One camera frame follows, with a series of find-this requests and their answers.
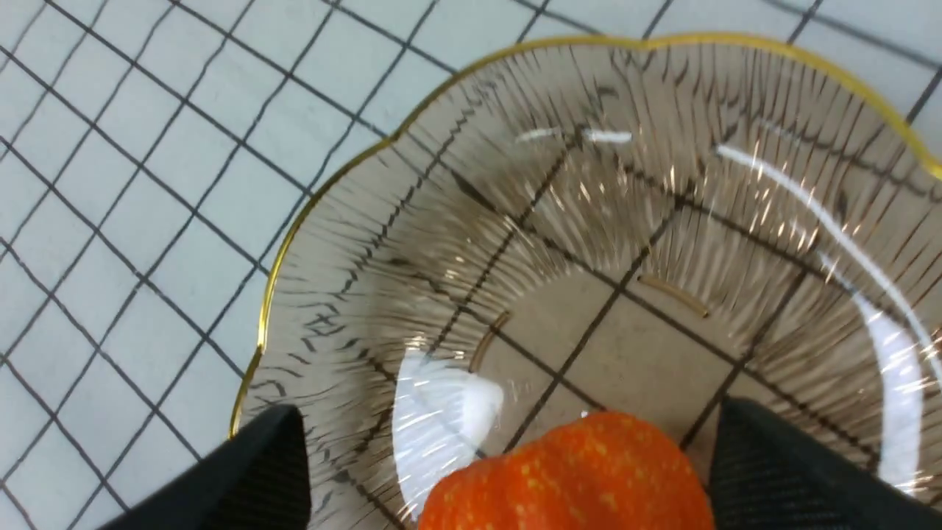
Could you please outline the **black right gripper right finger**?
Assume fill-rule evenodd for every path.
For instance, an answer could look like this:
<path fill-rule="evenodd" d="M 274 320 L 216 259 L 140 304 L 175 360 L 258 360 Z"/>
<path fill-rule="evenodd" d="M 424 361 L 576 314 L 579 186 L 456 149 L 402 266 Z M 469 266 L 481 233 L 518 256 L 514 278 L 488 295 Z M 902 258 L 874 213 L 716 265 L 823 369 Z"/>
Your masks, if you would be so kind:
<path fill-rule="evenodd" d="M 709 496 L 718 529 L 938 529 L 938 511 L 754 400 L 720 407 Z"/>

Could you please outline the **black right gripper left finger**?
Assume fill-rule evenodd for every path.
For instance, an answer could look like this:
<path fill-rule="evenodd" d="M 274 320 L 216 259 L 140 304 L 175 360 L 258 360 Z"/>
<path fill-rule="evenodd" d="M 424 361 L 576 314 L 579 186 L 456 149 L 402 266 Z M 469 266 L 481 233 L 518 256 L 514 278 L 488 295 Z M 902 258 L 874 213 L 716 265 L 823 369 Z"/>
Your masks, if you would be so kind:
<path fill-rule="evenodd" d="M 269 407 L 105 529 L 305 529 L 312 513 L 302 413 Z"/>

